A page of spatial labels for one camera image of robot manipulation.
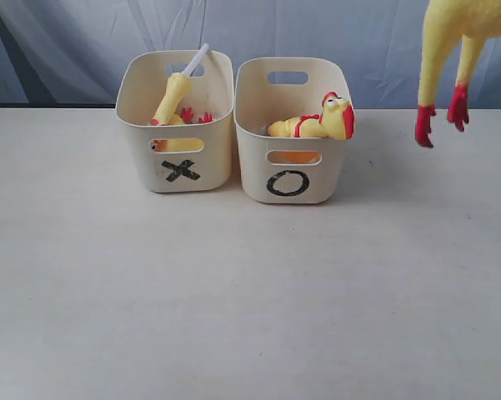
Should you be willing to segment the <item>headless yellow rubber chicken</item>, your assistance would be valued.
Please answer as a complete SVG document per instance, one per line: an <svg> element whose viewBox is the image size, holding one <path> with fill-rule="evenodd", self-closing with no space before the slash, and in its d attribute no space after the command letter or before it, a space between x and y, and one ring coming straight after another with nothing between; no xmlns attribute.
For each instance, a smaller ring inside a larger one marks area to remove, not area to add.
<svg viewBox="0 0 501 400"><path fill-rule="evenodd" d="M213 115L210 112L205 112L198 120L194 120L194 112L191 107L183 107L179 114L173 114L169 124L170 125L191 125L191 124L204 124L211 123ZM166 141L164 149L167 152L191 152L199 151L203 147L203 142L198 138L180 138L170 139Z"/></svg>

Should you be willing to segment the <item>yellow chicken neck white tube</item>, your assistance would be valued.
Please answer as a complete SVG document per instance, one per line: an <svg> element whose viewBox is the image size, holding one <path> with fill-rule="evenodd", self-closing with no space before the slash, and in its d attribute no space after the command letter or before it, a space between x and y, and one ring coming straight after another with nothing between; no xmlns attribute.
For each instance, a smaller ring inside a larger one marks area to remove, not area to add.
<svg viewBox="0 0 501 400"><path fill-rule="evenodd" d="M163 98L149 122L150 126L183 126L170 125L169 121L173 114L179 114L177 113L178 105L191 90L191 75L197 65L203 60L208 50L209 45L204 43L181 72L174 72L170 75ZM166 152L164 146L167 140L170 139L153 140L151 149L157 153Z"/></svg>

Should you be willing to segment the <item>cream bin marked O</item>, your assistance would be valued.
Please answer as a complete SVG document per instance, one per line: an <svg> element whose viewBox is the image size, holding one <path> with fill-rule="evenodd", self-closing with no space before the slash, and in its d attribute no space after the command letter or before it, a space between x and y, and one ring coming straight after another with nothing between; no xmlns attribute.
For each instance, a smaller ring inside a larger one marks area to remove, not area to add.
<svg viewBox="0 0 501 400"><path fill-rule="evenodd" d="M241 65L234 122L243 190L252 199L312 204L333 195L348 140L270 137L266 132L278 120L320 114L323 97L331 91L352 104L343 71L322 58L261 57Z"/></svg>

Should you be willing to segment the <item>cream bin marked X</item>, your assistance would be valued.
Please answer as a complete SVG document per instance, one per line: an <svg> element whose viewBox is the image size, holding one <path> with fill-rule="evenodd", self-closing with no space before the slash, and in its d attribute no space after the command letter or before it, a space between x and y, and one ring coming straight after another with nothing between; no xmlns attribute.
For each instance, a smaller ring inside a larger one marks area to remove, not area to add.
<svg viewBox="0 0 501 400"><path fill-rule="evenodd" d="M156 193L207 191L230 177L233 158L233 66L224 53L208 51L200 62L203 74L191 77L190 93L178 105L191 107L194 120L205 112L213 121L183 126L150 126L165 93L168 69L186 67L194 50L148 52L134 58L124 73L115 113L127 139L138 178ZM199 151L154 152L155 139L198 138Z"/></svg>

